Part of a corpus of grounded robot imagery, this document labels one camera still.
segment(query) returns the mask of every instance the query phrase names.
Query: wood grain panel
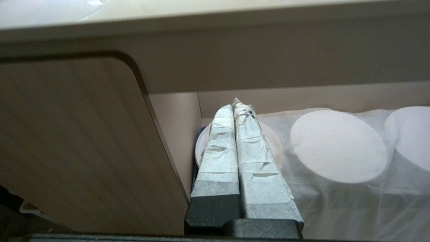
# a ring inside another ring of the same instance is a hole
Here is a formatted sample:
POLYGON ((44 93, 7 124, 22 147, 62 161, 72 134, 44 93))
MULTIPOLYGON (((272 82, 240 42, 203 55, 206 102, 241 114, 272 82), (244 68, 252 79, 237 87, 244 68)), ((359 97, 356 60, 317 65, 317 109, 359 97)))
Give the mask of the wood grain panel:
POLYGON ((133 71, 0 65, 0 182, 78 231, 181 234, 187 197, 133 71))

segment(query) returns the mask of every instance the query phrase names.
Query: white countertop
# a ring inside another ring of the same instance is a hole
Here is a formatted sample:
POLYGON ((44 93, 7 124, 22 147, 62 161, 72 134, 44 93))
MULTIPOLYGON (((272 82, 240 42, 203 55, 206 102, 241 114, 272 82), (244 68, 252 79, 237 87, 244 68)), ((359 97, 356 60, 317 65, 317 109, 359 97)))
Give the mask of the white countertop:
POLYGON ((58 26, 80 26, 84 31, 92 24, 127 25, 102 33, 91 31, 106 35, 424 12, 430 12, 425 0, 1 0, 0 42, 80 37, 66 29, 58 33, 53 28, 58 26), (25 34, 29 29, 43 34, 25 34))

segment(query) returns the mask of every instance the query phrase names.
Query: white plate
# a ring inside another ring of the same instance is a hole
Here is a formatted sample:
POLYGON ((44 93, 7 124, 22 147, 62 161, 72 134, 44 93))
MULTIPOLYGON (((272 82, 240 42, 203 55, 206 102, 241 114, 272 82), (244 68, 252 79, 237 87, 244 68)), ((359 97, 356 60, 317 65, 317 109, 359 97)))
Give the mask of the white plate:
POLYGON ((304 165, 336 182, 369 181, 388 163, 381 136, 361 119, 343 112, 322 110, 301 116, 291 129, 290 142, 304 165))
MULTIPOLYGON (((275 158, 276 164, 279 168, 281 168, 282 163, 284 162, 284 154, 283 154, 283 148, 281 141, 279 140, 278 136, 271 130, 269 127, 267 127, 265 124, 259 122, 261 129, 263 130, 264 137, 267 140, 267 143, 269 144, 270 149, 272 150, 272 154, 275 158)), ((206 147, 206 144, 208 143, 209 139, 209 130, 210 130, 210 124, 200 133, 199 138, 196 142, 196 149, 195 149, 195 157, 196 157, 196 163, 197 166, 200 167, 201 159, 202 159, 202 153, 203 150, 206 147)))
POLYGON ((407 107, 394 111, 385 131, 397 137, 396 150, 415 165, 430 171, 430 107, 407 107))

